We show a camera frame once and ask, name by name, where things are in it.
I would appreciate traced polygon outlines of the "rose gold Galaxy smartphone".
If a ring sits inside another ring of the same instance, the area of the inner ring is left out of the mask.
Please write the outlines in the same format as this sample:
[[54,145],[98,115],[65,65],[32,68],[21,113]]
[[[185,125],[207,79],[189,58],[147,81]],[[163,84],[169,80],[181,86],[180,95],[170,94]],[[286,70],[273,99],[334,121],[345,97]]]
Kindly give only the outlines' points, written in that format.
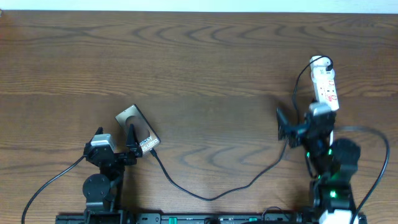
[[160,138],[150,126],[137,105],[132,105],[120,112],[115,119],[126,133],[126,137],[130,124],[134,125],[143,155],[160,144]]

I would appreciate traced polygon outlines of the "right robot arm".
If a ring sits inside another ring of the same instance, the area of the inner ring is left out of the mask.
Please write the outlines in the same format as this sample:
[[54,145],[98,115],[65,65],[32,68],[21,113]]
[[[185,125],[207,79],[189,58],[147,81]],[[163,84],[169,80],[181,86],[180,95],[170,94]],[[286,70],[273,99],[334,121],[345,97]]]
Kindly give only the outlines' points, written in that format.
[[310,200],[318,223],[359,223],[351,188],[351,178],[358,170],[360,147],[352,140],[340,138],[329,142],[335,127],[336,113],[314,115],[293,125],[276,110],[278,138],[288,139],[292,148],[302,146],[316,176],[310,183]]

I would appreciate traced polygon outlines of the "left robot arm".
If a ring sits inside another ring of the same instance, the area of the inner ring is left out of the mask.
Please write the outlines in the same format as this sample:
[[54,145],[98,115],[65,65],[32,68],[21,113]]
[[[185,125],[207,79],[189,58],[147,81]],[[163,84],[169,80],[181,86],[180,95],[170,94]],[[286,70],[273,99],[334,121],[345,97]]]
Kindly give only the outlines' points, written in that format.
[[116,153],[112,136],[105,134],[102,127],[85,144],[83,155],[99,168],[99,173],[89,176],[83,184],[84,223],[132,222],[134,216],[121,208],[121,193],[125,168],[135,165],[137,158],[143,155],[134,125],[130,125],[127,132],[126,147],[128,152]]

